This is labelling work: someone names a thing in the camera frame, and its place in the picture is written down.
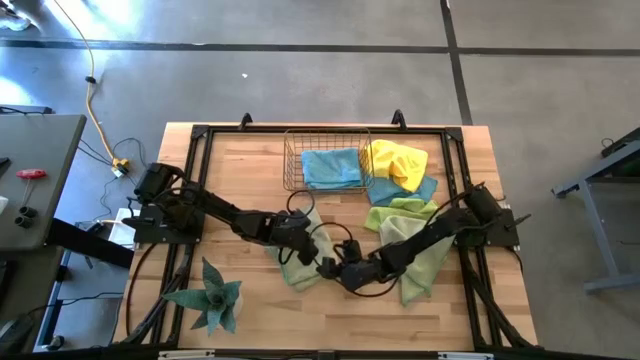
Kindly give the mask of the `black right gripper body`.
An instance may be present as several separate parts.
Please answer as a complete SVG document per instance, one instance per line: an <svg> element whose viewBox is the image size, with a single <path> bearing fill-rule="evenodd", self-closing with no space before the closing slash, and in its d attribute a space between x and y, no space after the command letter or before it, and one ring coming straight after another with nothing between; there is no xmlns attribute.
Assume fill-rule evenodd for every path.
<svg viewBox="0 0 640 360"><path fill-rule="evenodd" d="M348 262L343 266L343 287L353 294L358 294L360 288L372 283L385 284L390 282L391 286L383 291L383 294L386 294L398 282L398 279L399 274L387 269L382 259L377 255Z"/></svg>

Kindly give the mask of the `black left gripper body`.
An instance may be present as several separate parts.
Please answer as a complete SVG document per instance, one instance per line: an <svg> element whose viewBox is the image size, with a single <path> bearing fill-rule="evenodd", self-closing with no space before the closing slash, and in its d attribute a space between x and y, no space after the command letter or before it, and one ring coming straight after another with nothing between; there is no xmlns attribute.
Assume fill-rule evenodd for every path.
<svg viewBox="0 0 640 360"><path fill-rule="evenodd" d="M300 209L293 213L280 211L271 230L271 244L295 251L310 250L312 240L307 232L307 227L310 224L310 219Z"/></svg>

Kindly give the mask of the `lime green fluffy towel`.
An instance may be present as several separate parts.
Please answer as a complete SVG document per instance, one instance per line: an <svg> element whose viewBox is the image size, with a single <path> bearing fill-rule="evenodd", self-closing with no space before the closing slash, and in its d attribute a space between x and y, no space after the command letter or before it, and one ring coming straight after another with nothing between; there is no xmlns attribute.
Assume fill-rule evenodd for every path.
<svg viewBox="0 0 640 360"><path fill-rule="evenodd" d="M395 198L388 206L371 207L364 222L364 227L378 231L381 224L390 216L428 220L438 209L434 200L425 202L419 198Z"/></svg>

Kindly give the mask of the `light blue microfiber towel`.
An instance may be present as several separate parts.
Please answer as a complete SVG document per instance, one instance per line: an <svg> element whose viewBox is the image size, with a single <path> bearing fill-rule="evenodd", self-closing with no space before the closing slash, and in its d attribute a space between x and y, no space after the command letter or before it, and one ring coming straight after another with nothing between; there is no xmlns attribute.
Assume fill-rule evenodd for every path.
<svg viewBox="0 0 640 360"><path fill-rule="evenodd" d="M331 190L362 185L356 148L305 150L301 153L301 164L308 188Z"/></svg>

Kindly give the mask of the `teal blue microfiber towel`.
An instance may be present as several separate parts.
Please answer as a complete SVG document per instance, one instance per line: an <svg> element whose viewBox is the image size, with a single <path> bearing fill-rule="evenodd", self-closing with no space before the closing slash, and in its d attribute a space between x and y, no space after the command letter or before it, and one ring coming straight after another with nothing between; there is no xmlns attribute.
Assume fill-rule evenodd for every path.
<svg viewBox="0 0 640 360"><path fill-rule="evenodd" d="M438 181L424 176L418 189L414 192L405 190L392 179L376 177L372 186L367 190L370 203L374 206L389 206L396 198L417 198L429 202L436 191Z"/></svg>

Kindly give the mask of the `yellow microfiber towel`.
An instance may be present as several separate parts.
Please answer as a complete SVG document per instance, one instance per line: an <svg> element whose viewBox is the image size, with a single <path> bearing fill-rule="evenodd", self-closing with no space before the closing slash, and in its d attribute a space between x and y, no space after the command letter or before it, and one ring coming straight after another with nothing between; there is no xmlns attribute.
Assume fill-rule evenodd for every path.
<svg viewBox="0 0 640 360"><path fill-rule="evenodd" d="M429 155L426 151L377 139L366 148L369 169L378 178L392 180L405 191L415 192L422 183Z"/></svg>

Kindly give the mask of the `green succulent in white pot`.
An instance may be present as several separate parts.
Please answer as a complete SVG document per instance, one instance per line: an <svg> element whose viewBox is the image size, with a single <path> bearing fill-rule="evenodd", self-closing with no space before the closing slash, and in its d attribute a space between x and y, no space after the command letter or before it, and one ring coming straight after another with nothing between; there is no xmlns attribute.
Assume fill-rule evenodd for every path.
<svg viewBox="0 0 640 360"><path fill-rule="evenodd" d="M162 298L179 307L197 310L200 315L191 329L206 328L207 335L221 327L224 331L236 332L236 307L241 297L241 281L226 282L219 272L206 258L202 258L202 289L176 290L164 294Z"/></svg>

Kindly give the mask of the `white box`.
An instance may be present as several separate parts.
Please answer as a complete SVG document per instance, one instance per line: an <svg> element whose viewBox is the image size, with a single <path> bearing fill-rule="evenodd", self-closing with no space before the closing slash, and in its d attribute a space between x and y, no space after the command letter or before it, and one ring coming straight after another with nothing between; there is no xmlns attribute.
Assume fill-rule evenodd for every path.
<svg viewBox="0 0 640 360"><path fill-rule="evenodd" d="M139 210L133 210L132 212L135 215L140 213ZM120 208L114 219L102 221L103 224L111 226L108 240L130 250L137 248L134 242L135 230L126 225L123 220L129 218L132 212L128 208Z"/></svg>

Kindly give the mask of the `black table beam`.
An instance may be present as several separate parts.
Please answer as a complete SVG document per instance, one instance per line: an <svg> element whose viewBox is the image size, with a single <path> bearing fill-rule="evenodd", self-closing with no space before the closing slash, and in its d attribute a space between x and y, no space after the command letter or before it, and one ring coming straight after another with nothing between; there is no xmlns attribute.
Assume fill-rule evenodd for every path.
<svg viewBox="0 0 640 360"><path fill-rule="evenodd" d="M134 256L134 252L130 249L56 218L51 222L45 243L122 268L129 268Z"/></svg>

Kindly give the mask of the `blue-grey metal table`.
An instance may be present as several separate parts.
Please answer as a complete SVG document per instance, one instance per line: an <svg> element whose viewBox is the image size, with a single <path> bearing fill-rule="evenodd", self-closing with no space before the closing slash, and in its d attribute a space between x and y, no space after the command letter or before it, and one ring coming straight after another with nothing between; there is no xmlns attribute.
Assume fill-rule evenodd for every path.
<svg viewBox="0 0 640 360"><path fill-rule="evenodd" d="M640 127L600 152L600 159L551 193L582 198L607 275L587 281L584 291L640 286Z"/></svg>

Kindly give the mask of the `grey side table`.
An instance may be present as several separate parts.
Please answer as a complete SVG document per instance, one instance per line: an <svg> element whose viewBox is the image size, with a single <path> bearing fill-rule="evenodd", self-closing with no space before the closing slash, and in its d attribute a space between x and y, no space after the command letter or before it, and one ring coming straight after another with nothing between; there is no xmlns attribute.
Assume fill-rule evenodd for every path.
<svg viewBox="0 0 640 360"><path fill-rule="evenodd" d="M0 115L0 196L8 199L0 212L0 252L30 251L44 245L70 171L86 117L83 115ZM38 211L33 225L14 223L26 181L16 172L38 168L47 176L31 182L27 203Z"/></svg>

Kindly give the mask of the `person's foot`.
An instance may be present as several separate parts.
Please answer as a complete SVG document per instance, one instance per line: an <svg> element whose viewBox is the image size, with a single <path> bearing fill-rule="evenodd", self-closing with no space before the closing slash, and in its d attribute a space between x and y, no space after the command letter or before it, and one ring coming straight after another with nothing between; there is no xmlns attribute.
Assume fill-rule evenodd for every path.
<svg viewBox="0 0 640 360"><path fill-rule="evenodd" d="M0 3L0 30L23 31L31 25L29 19L23 18L4 3Z"/></svg>

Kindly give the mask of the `black aluminium table frame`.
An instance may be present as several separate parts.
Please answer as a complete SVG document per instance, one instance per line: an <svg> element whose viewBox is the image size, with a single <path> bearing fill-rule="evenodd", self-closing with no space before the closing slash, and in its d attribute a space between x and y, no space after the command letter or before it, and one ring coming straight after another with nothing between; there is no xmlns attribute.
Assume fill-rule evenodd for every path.
<svg viewBox="0 0 640 360"><path fill-rule="evenodd" d="M166 125L158 160L184 167L194 126L214 127L206 188L243 209L278 211L290 192L283 186L285 131L295 124L249 124L245 131L231 123L179 123ZM429 153L427 174L439 182L434 199L449 198L446 160L439 134L414 130L460 130L470 179L485 181L501 198L503 190L486 126L372 125L372 139L388 139ZM344 224L361 241L365 254L381 243L377 232L363 227L370 205L366 194L325 194L316 197L324 221ZM354 350L354 351L465 351L472 350L472 332L466 306L457 249L451 249L433 285L431 297L421 295L401 305L399 284L388 294L362 298L335 282L321 280L298 292L285 284L277 260L264 247L241 240L221 221L207 217L196 244L187 288L204 288L204 256L220 270L225 281L242 281L235 334L218 327L209 337L205 328L190 330L200 312L182 312L177 347L180 349ZM169 245L160 241L142 263L131 297L129 328L150 311L159 296ZM508 250L486 250L494 299L525 340L538 343L523 275L517 258Z"/></svg>

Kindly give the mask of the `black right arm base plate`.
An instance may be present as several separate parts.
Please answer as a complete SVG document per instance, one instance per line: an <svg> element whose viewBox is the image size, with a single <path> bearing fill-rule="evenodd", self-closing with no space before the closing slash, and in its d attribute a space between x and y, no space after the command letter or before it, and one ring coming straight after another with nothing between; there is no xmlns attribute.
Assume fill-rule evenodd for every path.
<svg viewBox="0 0 640 360"><path fill-rule="evenodd" d="M520 245L517 226L531 217L525 214L515 217L510 208L501 208L496 218L487 224L463 229L454 238L457 247L517 247Z"/></svg>

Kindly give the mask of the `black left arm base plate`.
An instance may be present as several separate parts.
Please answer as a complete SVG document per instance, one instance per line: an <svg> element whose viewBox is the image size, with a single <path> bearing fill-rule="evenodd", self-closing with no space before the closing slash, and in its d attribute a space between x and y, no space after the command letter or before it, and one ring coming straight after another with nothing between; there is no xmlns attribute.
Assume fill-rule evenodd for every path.
<svg viewBox="0 0 640 360"><path fill-rule="evenodd" d="M195 210L187 217L186 225L178 228L157 206L145 206L139 215L122 219L135 230L134 242L139 244L196 244L201 240L205 214Z"/></svg>

